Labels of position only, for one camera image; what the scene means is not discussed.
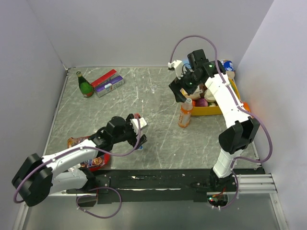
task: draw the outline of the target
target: yellow tray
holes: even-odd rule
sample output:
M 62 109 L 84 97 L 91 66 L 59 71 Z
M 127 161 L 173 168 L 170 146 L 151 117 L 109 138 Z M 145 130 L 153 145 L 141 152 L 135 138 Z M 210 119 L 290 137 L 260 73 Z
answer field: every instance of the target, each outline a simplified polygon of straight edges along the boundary
M 236 84 L 231 79 L 229 79 L 229 82 L 232 85 L 233 89 L 235 89 L 236 96 L 240 100 L 241 98 L 240 98 L 238 88 L 236 87 Z M 218 115 L 218 114 L 222 114 L 222 111 L 219 106 L 194 107 L 191 113 L 192 116 L 206 116 L 206 115 Z

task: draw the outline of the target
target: bottle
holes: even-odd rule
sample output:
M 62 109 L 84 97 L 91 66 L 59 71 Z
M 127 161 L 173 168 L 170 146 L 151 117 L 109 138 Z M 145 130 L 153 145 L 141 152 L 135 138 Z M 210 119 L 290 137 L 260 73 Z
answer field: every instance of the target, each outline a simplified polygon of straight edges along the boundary
M 94 89 L 91 84 L 82 76 L 81 72 L 76 72 L 78 76 L 79 89 L 84 97 L 91 97 L 94 93 Z
M 189 125 L 192 109 L 193 109 L 192 99 L 187 98 L 186 102 L 182 103 L 180 108 L 180 116 L 178 121 L 178 125 L 180 127 L 185 128 Z

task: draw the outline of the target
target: white wall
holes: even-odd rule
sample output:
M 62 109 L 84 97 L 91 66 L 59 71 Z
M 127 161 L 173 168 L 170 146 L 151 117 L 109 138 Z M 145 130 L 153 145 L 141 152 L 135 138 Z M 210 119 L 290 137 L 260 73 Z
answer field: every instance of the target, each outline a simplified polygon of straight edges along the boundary
M 25 0 L 0 1 L 0 223 L 20 205 L 11 184 L 25 158 L 42 154 L 65 69 Z
M 307 226 L 307 2 L 275 0 L 237 72 L 251 110 L 272 136 L 273 156 L 264 164 L 273 174 L 292 230 Z M 262 158 L 263 132 L 256 136 Z
M 208 36 L 220 58 L 242 59 L 273 0 L 28 0 L 66 67 L 166 66 L 176 42 Z M 204 48 L 183 42 L 176 58 Z

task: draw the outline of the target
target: red box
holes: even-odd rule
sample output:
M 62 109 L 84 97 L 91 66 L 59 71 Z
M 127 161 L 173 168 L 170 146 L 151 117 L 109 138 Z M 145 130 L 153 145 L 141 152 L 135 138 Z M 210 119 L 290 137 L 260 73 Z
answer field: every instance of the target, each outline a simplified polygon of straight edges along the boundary
M 115 69 L 113 69 L 113 70 L 109 71 L 108 73 L 106 73 L 105 75 L 98 78 L 97 80 L 94 80 L 91 85 L 95 88 L 98 85 L 105 84 L 106 82 L 108 82 L 108 81 L 110 81 L 113 78 L 118 77 L 118 76 L 119 76 L 119 74 L 116 72 Z

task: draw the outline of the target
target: snack bag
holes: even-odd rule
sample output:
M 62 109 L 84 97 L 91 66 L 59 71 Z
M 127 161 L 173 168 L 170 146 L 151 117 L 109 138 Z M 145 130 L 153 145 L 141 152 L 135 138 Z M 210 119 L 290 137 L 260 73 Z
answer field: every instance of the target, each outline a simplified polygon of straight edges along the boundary
M 67 140 L 67 147 L 71 148 L 77 144 L 80 144 L 82 141 L 88 139 L 89 136 L 87 137 L 80 137 L 80 138 L 69 138 Z M 97 157 L 94 159 L 90 159 L 84 162 L 81 162 L 80 164 L 77 164 L 74 167 L 71 167 L 70 169 L 68 169 L 68 171 L 73 171 L 76 170 L 80 167 L 86 167 L 88 168 L 90 171 L 96 171 L 98 169 L 100 169 L 102 166 L 104 166 L 105 164 L 107 164 L 107 162 L 110 160 L 110 155 L 109 154 L 104 154 L 101 157 Z

